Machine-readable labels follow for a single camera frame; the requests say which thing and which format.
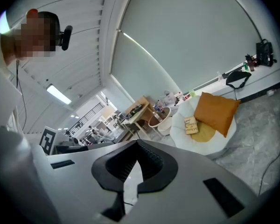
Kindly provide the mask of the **yellow round cushion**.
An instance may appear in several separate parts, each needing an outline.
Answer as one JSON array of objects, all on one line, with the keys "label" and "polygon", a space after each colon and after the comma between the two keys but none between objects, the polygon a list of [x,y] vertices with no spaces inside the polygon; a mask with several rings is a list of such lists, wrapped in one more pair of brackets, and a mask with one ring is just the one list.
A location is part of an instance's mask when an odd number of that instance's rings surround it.
[{"label": "yellow round cushion", "polygon": [[209,125],[198,122],[197,123],[198,132],[191,134],[191,138],[196,142],[208,142],[210,141],[216,133],[216,130]]}]

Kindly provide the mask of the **person's cream printed T-shirt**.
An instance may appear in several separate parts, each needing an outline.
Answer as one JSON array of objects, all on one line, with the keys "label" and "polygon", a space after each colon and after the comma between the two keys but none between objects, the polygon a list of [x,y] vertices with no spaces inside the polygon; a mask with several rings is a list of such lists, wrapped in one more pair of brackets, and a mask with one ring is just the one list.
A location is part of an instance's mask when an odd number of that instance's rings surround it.
[{"label": "person's cream printed T-shirt", "polygon": [[9,80],[1,38],[0,34],[0,211],[7,212],[3,222],[58,224],[18,121],[16,103],[21,93]]}]

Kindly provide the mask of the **light wooden desk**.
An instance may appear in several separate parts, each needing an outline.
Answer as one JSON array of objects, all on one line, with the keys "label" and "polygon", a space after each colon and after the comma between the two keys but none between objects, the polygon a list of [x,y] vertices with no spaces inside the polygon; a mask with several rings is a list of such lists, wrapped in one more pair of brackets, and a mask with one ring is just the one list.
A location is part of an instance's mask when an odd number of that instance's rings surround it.
[{"label": "light wooden desk", "polygon": [[122,126],[127,128],[129,132],[131,132],[131,130],[129,129],[129,127],[127,127],[127,125],[135,124],[138,127],[138,129],[145,135],[146,140],[151,140],[146,130],[138,123],[138,121],[144,120],[147,123],[149,122],[150,118],[153,116],[152,105],[146,97],[142,96],[126,110],[126,113],[129,113],[137,105],[142,105],[141,110],[139,110],[131,118],[125,119],[121,124]]}]

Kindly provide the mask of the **white plastic bag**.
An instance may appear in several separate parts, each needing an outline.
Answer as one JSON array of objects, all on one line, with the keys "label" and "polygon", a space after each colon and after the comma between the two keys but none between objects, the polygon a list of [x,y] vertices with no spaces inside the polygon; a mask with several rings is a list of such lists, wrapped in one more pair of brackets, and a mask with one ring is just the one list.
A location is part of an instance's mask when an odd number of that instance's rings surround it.
[{"label": "white plastic bag", "polygon": [[164,96],[162,96],[161,99],[165,105],[175,104],[176,102],[175,95],[173,94],[173,92],[168,90],[164,91]]}]

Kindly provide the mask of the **yellow book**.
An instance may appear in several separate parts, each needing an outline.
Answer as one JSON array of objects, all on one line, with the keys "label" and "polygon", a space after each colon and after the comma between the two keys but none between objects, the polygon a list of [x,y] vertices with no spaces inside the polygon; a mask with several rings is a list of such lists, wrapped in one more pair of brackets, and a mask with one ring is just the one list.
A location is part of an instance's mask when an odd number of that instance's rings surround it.
[{"label": "yellow book", "polygon": [[199,132],[197,121],[194,116],[186,117],[184,119],[184,123],[185,123],[185,132],[187,135],[196,134]]}]

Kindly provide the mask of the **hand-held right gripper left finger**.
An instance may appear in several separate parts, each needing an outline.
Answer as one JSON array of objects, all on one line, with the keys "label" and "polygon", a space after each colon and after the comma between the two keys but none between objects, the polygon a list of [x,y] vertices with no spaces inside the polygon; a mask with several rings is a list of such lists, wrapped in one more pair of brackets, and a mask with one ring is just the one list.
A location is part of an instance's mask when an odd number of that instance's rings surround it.
[{"label": "hand-held right gripper left finger", "polygon": [[46,190],[56,208],[60,224],[140,224],[140,205],[125,213],[123,182],[113,188],[113,177],[97,159],[123,153],[133,142],[46,157]]}]

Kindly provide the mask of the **orange pillow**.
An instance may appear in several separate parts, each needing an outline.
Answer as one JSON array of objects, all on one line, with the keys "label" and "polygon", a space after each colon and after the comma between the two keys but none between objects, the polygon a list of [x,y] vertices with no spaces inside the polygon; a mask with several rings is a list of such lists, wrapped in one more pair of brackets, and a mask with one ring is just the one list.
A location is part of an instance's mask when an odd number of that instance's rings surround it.
[{"label": "orange pillow", "polygon": [[203,92],[196,106],[194,117],[226,137],[240,103],[240,100]]}]

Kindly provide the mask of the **white window sill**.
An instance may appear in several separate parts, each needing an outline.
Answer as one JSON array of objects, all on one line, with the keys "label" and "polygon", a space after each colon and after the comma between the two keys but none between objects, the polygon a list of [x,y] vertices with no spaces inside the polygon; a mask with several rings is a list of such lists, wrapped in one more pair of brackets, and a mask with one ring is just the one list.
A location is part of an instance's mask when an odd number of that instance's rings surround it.
[{"label": "white window sill", "polygon": [[[202,92],[211,93],[216,96],[223,96],[225,98],[235,99],[234,90],[225,84],[228,74],[236,69],[240,70],[243,64],[239,64],[232,69],[225,71],[220,70],[212,65],[204,70],[192,69],[188,74],[190,80],[194,80],[199,76],[198,72],[202,73],[200,82],[196,87],[190,87],[186,90],[184,95],[188,94],[190,90],[194,90],[196,95],[201,95]],[[218,80],[217,72],[223,76],[222,80]],[[244,88],[236,90],[237,99],[248,99],[249,96],[254,95],[265,89],[271,89],[272,86],[280,83],[280,63],[274,64],[272,67],[258,66],[255,71],[251,72],[251,77],[247,80]]]}]

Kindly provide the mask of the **black metal railing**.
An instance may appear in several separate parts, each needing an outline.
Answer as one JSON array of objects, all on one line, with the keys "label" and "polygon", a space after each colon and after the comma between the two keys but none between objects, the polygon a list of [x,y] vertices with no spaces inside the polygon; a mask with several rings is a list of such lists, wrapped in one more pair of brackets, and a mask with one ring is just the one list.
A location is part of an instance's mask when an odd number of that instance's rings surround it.
[{"label": "black metal railing", "polygon": [[82,118],[80,118],[71,128],[65,131],[66,135],[72,136],[81,129],[88,121],[101,112],[105,108],[101,103],[98,103],[94,108],[89,110]]}]

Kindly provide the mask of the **white round low table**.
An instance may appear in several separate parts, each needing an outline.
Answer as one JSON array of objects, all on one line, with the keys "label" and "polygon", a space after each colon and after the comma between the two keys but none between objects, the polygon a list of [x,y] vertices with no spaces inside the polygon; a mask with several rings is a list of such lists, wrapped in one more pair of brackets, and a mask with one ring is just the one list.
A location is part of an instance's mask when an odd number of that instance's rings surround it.
[{"label": "white round low table", "polygon": [[168,117],[158,125],[157,129],[162,135],[169,135],[171,124],[172,124],[172,117]]}]

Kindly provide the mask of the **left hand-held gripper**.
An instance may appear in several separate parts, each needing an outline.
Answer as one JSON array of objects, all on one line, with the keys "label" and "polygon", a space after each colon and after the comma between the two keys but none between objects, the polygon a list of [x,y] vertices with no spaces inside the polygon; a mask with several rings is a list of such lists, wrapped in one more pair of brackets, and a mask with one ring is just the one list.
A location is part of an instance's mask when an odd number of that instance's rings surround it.
[{"label": "left hand-held gripper", "polygon": [[45,126],[39,145],[46,155],[68,154],[88,151],[62,132]]}]

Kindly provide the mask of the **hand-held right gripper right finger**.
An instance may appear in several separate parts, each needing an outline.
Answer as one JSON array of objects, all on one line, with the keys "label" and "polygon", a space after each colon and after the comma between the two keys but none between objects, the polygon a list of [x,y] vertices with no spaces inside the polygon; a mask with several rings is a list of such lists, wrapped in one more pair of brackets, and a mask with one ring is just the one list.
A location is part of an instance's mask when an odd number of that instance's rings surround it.
[{"label": "hand-held right gripper right finger", "polygon": [[136,224],[237,224],[250,214],[256,194],[238,177],[207,157],[148,140],[139,140],[154,165],[141,185]]}]

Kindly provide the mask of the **rectangular ceiling light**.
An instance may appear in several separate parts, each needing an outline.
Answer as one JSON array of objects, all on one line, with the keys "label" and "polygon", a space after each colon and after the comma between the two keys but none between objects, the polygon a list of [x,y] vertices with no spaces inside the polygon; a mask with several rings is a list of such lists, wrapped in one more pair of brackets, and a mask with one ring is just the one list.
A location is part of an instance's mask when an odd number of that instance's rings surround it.
[{"label": "rectangular ceiling light", "polygon": [[68,97],[66,97],[63,93],[61,93],[54,85],[50,84],[46,90],[48,93],[53,95],[55,98],[57,98],[64,104],[69,105],[71,103],[71,100]]}]

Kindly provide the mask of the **wide pale roller blind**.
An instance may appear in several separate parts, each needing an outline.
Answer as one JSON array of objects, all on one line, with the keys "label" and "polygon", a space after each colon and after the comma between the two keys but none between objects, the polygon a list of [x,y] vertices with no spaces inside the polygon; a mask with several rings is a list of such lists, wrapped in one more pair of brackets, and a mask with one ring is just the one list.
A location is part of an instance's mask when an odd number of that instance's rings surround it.
[{"label": "wide pale roller blind", "polygon": [[141,45],[181,91],[214,65],[228,71],[256,53],[259,34],[235,0],[130,0],[120,31]]}]

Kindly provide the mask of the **narrow pale roller blind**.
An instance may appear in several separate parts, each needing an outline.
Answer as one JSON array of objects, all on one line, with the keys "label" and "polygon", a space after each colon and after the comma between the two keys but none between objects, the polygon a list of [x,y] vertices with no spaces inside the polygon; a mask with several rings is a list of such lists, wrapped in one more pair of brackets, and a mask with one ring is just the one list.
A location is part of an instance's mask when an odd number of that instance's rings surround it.
[{"label": "narrow pale roller blind", "polygon": [[142,96],[158,100],[165,90],[174,94],[180,91],[158,61],[121,31],[117,35],[111,74],[134,100]]}]

